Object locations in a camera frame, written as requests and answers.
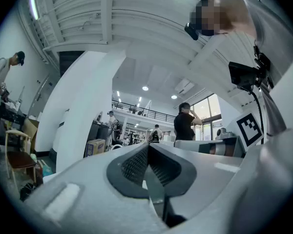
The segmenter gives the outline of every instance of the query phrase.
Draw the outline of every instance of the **black cable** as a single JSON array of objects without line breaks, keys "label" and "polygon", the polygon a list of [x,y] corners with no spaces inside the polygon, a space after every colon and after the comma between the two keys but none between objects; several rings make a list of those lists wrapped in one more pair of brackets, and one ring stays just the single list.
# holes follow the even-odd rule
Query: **black cable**
[{"label": "black cable", "polygon": [[259,117],[260,117],[260,125],[261,125],[261,128],[262,128],[263,134],[264,134],[264,123],[263,123],[262,110],[260,108],[259,101],[258,101],[257,96],[256,96],[256,94],[254,92],[249,91],[249,93],[254,96],[254,99],[255,99],[255,101],[257,103],[258,111],[259,111]]}]

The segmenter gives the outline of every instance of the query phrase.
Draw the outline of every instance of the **air conditioner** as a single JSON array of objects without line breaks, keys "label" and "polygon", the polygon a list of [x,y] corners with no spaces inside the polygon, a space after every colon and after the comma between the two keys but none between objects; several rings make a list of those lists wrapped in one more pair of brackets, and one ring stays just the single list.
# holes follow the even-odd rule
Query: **air conditioner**
[{"label": "air conditioner", "polygon": [[191,88],[194,87],[194,84],[190,82],[188,79],[183,79],[176,87],[175,90],[178,92],[178,94],[185,94],[188,92]]}]

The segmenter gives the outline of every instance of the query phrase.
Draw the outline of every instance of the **black railing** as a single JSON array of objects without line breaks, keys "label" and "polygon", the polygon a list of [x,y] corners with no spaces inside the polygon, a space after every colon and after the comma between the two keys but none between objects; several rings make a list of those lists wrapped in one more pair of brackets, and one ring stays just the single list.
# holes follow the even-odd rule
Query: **black railing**
[{"label": "black railing", "polygon": [[142,107],[137,107],[137,106],[119,102],[116,100],[112,100],[112,109],[122,110],[128,113],[141,115],[141,116],[152,118],[152,119],[159,119],[159,120],[167,121],[170,123],[173,123],[176,118],[176,116],[163,114],[160,112],[156,112],[156,111],[149,110]]}]

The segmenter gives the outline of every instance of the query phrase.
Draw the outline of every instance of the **man in black t-shirt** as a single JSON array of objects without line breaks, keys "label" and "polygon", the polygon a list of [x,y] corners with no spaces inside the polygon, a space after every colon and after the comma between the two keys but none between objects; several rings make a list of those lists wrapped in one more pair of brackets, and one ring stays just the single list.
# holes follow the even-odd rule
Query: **man in black t-shirt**
[{"label": "man in black t-shirt", "polygon": [[176,116],[174,120],[176,140],[192,140],[193,130],[191,129],[191,124],[202,125],[202,121],[197,116],[197,114],[190,110],[189,103],[181,103],[179,105],[179,115]]}]

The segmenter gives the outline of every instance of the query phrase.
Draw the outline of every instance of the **recessed ceiling light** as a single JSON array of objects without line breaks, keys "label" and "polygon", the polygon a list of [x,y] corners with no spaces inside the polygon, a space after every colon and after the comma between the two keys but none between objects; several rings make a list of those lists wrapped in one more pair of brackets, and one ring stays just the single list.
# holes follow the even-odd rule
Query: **recessed ceiling light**
[{"label": "recessed ceiling light", "polygon": [[34,16],[35,20],[37,20],[38,19],[38,12],[37,12],[37,9],[36,9],[35,0],[30,0],[30,4],[31,4],[31,8],[33,10],[33,16]]}]

